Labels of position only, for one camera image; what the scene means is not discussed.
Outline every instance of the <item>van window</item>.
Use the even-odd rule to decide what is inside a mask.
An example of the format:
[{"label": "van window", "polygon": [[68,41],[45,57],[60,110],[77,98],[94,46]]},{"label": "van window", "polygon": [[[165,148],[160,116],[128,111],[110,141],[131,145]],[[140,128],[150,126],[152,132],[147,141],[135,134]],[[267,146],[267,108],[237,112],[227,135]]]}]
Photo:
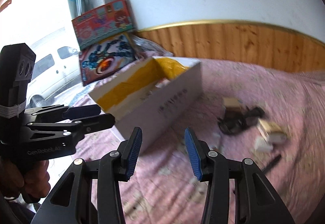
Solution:
[{"label": "van window", "polygon": [[42,58],[40,61],[36,62],[34,65],[33,75],[31,79],[38,77],[40,74],[48,70],[50,67],[54,66],[54,59],[51,54],[47,55],[46,57]]},{"label": "van window", "polygon": [[66,59],[70,56],[78,54],[78,50],[69,46],[63,46],[57,50],[57,53],[61,59]]}]

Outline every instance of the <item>plastic bag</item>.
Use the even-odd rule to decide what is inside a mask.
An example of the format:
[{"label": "plastic bag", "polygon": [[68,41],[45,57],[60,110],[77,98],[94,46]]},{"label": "plastic bag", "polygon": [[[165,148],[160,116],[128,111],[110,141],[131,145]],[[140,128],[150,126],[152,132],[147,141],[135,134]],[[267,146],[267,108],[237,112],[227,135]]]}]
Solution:
[{"label": "plastic bag", "polygon": [[173,56],[173,53],[166,51],[153,41],[137,37],[133,34],[129,34],[129,37],[133,41],[134,49],[139,57]]}]

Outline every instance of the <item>colorful toy box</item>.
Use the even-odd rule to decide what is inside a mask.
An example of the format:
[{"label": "colorful toy box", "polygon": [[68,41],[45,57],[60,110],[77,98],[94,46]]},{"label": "colorful toy box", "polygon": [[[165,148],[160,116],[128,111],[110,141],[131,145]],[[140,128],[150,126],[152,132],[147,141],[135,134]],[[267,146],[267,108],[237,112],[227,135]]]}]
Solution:
[{"label": "colorful toy box", "polygon": [[106,78],[135,60],[126,34],[107,38],[79,52],[83,85]]},{"label": "colorful toy box", "polygon": [[126,0],[117,0],[92,9],[72,20],[80,50],[133,29]]}]

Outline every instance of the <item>toy box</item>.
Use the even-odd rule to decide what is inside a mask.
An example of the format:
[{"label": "toy box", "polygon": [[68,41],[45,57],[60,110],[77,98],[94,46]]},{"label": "toy box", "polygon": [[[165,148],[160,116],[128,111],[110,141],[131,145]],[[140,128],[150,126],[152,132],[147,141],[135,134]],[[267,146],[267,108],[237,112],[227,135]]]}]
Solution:
[{"label": "toy box", "polygon": [[72,20],[80,50],[133,29],[125,0],[117,0],[92,9]]},{"label": "toy box", "polygon": [[83,85],[106,78],[135,60],[126,34],[102,40],[79,52]]},{"label": "toy box", "polygon": [[135,126],[142,129],[142,153],[202,94],[201,75],[199,59],[153,57],[95,88],[89,96],[115,117],[110,130],[118,140],[127,140]]}]

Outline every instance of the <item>bed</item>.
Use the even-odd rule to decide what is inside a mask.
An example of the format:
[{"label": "bed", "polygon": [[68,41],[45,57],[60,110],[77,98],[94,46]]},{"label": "bed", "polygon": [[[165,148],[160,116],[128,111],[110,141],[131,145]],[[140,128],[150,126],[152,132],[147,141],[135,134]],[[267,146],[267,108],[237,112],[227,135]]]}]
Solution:
[{"label": "bed", "polygon": [[[211,149],[229,159],[250,157],[262,168],[281,153],[281,161],[267,177],[295,222],[305,223],[325,193],[325,71],[293,74],[242,62],[201,61],[203,95],[139,157],[131,180],[120,183],[126,223],[200,223],[207,184],[196,180],[188,160],[183,139],[188,126]],[[255,127],[235,137],[222,135],[216,122],[222,115],[222,96],[237,97],[249,107],[262,107],[290,140],[263,154],[253,149],[259,134]],[[92,103],[85,95],[74,105]],[[118,145],[109,130],[88,134],[77,145],[73,158],[99,159]],[[92,201],[96,205],[96,191]],[[234,195],[230,188],[229,223],[233,222]]]}]

